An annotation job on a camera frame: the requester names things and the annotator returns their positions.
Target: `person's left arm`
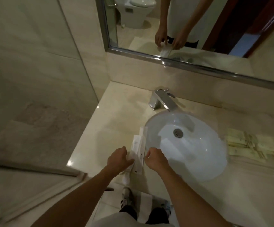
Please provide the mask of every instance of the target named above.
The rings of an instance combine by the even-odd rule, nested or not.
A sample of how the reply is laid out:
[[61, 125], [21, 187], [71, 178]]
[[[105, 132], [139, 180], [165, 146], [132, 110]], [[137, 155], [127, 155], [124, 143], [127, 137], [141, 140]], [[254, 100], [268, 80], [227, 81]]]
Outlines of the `person's left arm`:
[[133, 164], [126, 155], [125, 146], [115, 150], [99, 174], [53, 205], [31, 227], [85, 227], [112, 179]]
[[185, 24], [184, 28], [179, 32], [177, 37], [174, 39], [172, 46], [174, 50], [181, 49], [188, 39], [188, 35], [190, 34], [193, 27], [197, 24], [197, 22], [202, 18], [208, 8], [211, 6], [214, 0], [200, 0], [196, 9], [194, 10], [192, 16]]

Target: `forearm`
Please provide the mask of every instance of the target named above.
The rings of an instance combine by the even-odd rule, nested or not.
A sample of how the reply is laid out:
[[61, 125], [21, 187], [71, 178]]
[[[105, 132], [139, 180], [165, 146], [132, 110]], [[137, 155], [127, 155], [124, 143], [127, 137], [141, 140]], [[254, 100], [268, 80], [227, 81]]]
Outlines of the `forearm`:
[[160, 27], [167, 27], [170, 2], [171, 0], [161, 0], [160, 2]]
[[53, 205], [32, 227], [85, 227], [113, 176], [107, 168]]
[[192, 16], [185, 24], [185, 30], [191, 31], [192, 28], [197, 24], [197, 22], [202, 18], [208, 8], [211, 6], [214, 0], [200, 0], [196, 9], [194, 10]]
[[167, 167], [159, 173], [174, 205], [180, 227], [218, 226], [229, 223], [173, 170]]

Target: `faucet spout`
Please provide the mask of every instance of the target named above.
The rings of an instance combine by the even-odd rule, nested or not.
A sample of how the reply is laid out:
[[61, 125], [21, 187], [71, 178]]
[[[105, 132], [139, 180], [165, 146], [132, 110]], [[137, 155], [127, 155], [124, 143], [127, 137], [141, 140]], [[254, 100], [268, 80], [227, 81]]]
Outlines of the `faucet spout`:
[[166, 93], [167, 90], [158, 89], [152, 92], [149, 105], [153, 110], [160, 108], [163, 105], [168, 111], [174, 111], [178, 108], [177, 104]]

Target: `metal mirror frame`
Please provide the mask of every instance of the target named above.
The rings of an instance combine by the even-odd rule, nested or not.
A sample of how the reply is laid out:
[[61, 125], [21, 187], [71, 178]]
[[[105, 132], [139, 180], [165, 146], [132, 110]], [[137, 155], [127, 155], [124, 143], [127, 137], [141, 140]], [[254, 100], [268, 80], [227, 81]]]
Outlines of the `metal mirror frame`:
[[100, 22], [103, 44], [106, 52], [114, 53], [114, 54], [125, 56], [125, 57], [130, 57], [130, 58], [134, 58], [142, 61], [161, 64], [164, 66], [179, 68], [182, 70], [196, 72], [196, 73], [213, 76], [221, 79], [232, 80], [232, 81], [240, 82], [243, 84], [250, 84], [250, 85], [274, 90], [274, 82], [269, 80], [258, 79], [251, 76], [244, 76], [242, 74], [224, 71], [217, 68], [210, 68], [210, 67], [201, 66], [197, 64], [189, 64], [181, 61], [174, 61], [168, 58], [158, 57], [154, 55], [149, 55], [145, 53], [140, 53], [140, 52], [112, 46], [109, 40], [109, 31], [108, 31], [108, 25], [107, 25], [106, 14], [105, 14], [104, 0], [96, 0], [96, 6], [97, 6], [97, 12], [98, 12], [98, 17]]

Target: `shower floor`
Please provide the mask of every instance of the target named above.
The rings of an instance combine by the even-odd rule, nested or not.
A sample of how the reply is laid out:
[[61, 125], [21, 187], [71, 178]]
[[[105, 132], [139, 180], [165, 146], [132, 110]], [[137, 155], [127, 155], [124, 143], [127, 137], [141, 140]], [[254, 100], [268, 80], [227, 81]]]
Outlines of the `shower floor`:
[[0, 132], [0, 165], [78, 175], [66, 166], [88, 119], [30, 103]]

